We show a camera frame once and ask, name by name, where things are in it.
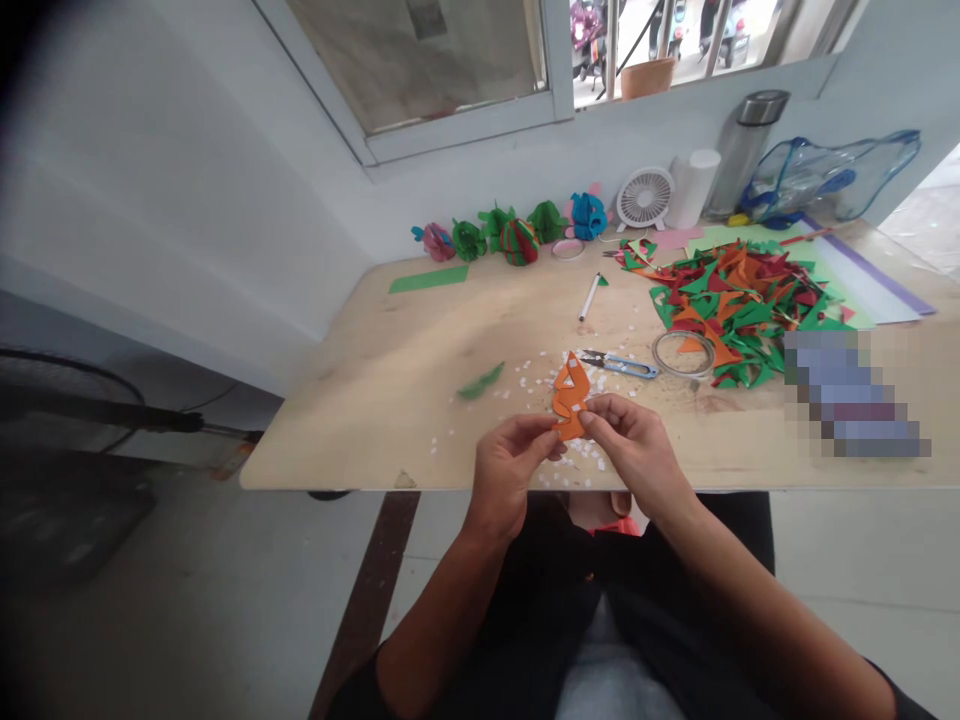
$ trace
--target hand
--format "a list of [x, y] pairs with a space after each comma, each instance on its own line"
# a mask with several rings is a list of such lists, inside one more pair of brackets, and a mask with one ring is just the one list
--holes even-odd
[[515, 415], [480, 439], [463, 534], [504, 547], [520, 534], [530, 478], [544, 460], [567, 451], [556, 423], [553, 415]]
[[580, 422], [602, 447], [640, 511], [655, 523], [696, 501], [660, 416], [619, 395], [587, 401]]

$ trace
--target stainless steel bottle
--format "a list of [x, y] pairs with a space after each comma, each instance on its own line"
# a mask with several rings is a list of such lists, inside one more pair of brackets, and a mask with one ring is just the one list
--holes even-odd
[[707, 220], [722, 222], [736, 212], [740, 196], [766, 150], [770, 130], [789, 99], [790, 93], [785, 90], [761, 90], [744, 98], [733, 127], [720, 139], [720, 167], [703, 211]]

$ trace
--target wooden table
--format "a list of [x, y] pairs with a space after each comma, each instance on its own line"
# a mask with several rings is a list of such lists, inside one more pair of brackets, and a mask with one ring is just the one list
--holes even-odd
[[[865, 223], [841, 235], [939, 309], [922, 322], [859, 334], [869, 344], [870, 364], [883, 368], [897, 401], [907, 403], [909, 418], [919, 420], [922, 436], [932, 439], [933, 457], [825, 456], [825, 441], [804, 420], [805, 407], [791, 402], [794, 388], [784, 387], [782, 377], [752, 390], [716, 390], [667, 373], [655, 380], [609, 373], [608, 392], [634, 392], [636, 402], [661, 414], [695, 487], [958, 484], [954, 367], [960, 359], [960, 290]], [[592, 243], [574, 262], [558, 261], [546, 250], [526, 268], [512, 267], [502, 256], [484, 257], [470, 266], [464, 283], [393, 295], [387, 291], [395, 278], [438, 266], [424, 257], [374, 268], [318, 348], [311, 376], [284, 403], [247, 462], [242, 485], [469, 487], [480, 436], [514, 413], [550, 412], [549, 373], [567, 351], [632, 353], [653, 362], [651, 343], [664, 329], [651, 304], [651, 281], [602, 257], [616, 247]], [[662, 254], [657, 260], [671, 258]], [[610, 286], [598, 290], [581, 323], [577, 315], [598, 270]], [[506, 367], [500, 380], [481, 398], [466, 402], [456, 396], [457, 388], [501, 361]], [[610, 462], [602, 452], [594, 458], [593, 449], [586, 455], [571, 450], [572, 466], [545, 463], [531, 487], [622, 487]]]

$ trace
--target marker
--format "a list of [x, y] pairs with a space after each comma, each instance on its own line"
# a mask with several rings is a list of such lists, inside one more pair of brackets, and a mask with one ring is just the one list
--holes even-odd
[[583, 319], [587, 316], [587, 312], [590, 310], [590, 305], [593, 303], [593, 296], [597, 293], [597, 285], [600, 284], [600, 273], [597, 273], [597, 276], [593, 279], [593, 285], [590, 286], [590, 292], [587, 294], [587, 299], [583, 303], [583, 308], [580, 310], [580, 322], [583, 322]]

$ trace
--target pile of paper scraps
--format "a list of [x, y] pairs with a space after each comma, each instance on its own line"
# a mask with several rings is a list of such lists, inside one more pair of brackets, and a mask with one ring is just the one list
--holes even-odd
[[[658, 267], [657, 246], [623, 241], [617, 261], [628, 272], [656, 280], [650, 297], [668, 330], [705, 336], [716, 350], [714, 387], [756, 387], [784, 372], [785, 331], [851, 330], [851, 311], [819, 279], [815, 263], [792, 262], [778, 242], [735, 242]], [[680, 352], [702, 351], [693, 338]]]

